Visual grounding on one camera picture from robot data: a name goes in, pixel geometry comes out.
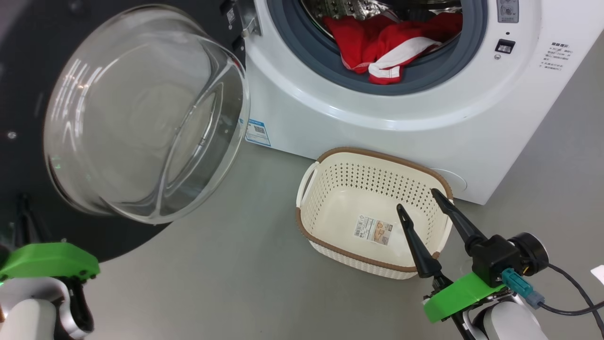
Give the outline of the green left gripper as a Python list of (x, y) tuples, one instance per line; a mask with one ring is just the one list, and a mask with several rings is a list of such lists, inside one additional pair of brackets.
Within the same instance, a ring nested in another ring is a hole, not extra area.
[(88, 336), (94, 322), (84, 284), (95, 256), (70, 243), (38, 243), (0, 258), (0, 336)]

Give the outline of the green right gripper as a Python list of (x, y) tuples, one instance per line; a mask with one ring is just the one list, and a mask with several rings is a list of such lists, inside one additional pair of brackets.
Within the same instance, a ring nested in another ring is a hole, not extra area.
[[(468, 255), (476, 245), (486, 241), (486, 236), (475, 226), (441, 191), (431, 189), (431, 194), (442, 213), (451, 220), (459, 233)], [(442, 289), (433, 293), (424, 303), (424, 312), (430, 323), (450, 319), (460, 332), (462, 340), (488, 340), (470, 322), (469, 312), (477, 306), (505, 290), (502, 284), (490, 287), (475, 273), (469, 273), (452, 283), (442, 273), (442, 266), (428, 251), (414, 230), (414, 223), (401, 203), (396, 206), (406, 242), (414, 260), (417, 275), (423, 279), (432, 278), (432, 288)]]

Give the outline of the black glass washer door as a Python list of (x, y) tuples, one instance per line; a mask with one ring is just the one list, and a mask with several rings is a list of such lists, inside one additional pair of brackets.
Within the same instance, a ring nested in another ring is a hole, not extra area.
[(237, 0), (0, 0), (0, 254), (108, 261), (207, 200), (250, 116)]

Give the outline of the red and white garment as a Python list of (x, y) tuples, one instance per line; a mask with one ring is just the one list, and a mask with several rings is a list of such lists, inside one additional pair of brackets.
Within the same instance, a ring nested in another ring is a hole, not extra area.
[(344, 67), (369, 74), (378, 85), (401, 82), (403, 70), (462, 29), (461, 13), (440, 13), (425, 22), (402, 21), (390, 9), (365, 20), (324, 17)]

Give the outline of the printed product label sticker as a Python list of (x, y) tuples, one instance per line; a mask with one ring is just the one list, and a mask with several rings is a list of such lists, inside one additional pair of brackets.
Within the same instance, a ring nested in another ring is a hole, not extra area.
[(393, 225), (389, 222), (360, 215), (354, 228), (354, 236), (371, 241), (373, 243), (387, 246), (390, 241)]

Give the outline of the cream laundry basket brown rim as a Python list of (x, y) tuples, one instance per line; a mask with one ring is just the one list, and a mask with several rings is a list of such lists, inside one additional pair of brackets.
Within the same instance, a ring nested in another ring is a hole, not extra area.
[[(453, 198), (437, 172), (385, 153), (335, 148), (304, 173), (296, 194), (296, 223), (320, 254), (373, 275), (405, 280), (416, 275), (396, 206), (401, 203), (429, 253), (438, 258), (453, 225), (431, 189)], [(379, 245), (354, 236), (360, 215), (391, 223), (390, 241)]]

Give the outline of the white front-load washing machine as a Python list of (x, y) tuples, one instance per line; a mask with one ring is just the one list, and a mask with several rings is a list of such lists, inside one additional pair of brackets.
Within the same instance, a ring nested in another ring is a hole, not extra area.
[[(453, 195), (485, 204), (604, 33), (604, 0), (519, 0), (516, 24), (498, 22), (487, 1), (482, 44), (457, 75), (373, 95), (311, 73), (257, 0), (262, 35), (244, 39), (251, 119), (272, 148), (313, 159), (340, 146), (388, 153), (455, 172), (468, 187)], [(516, 42), (511, 54), (495, 52), (499, 39)]]

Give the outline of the round drain filter cover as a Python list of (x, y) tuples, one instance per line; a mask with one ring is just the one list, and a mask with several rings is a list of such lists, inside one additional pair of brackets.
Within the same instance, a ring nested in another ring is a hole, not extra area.
[(438, 174), (440, 174), (440, 176), (442, 176), (447, 181), (447, 183), (449, 184), (449, 186), (454, 194), (458, 194), (460, 192), (466, 191), (466, 189), (468, 187), (466, 180), (464, 180), (462, 177), (460, 177), (455, 172), (451, 172), (449, 170), (444, 170), (444, 169), (440, 169), (440, 168), (431, 168), (431, 169), (433, 171), (437, 172)]

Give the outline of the blue energy label sticker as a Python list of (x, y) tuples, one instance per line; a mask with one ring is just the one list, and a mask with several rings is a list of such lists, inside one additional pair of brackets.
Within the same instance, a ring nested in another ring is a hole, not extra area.
[(252, 144), (265, 146), (271, 148), (270, 139), (266, 130), (265, 123), (258, 120), (249, 119), (247, 123), (247, 129), (244, 136), (247, 142)]

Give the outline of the grey warning sticker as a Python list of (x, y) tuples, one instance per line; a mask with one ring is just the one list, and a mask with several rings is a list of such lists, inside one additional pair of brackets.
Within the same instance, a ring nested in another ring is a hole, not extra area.
[(516, 24), (519, 22), (519, 0), (496, 0), (497, 21)]

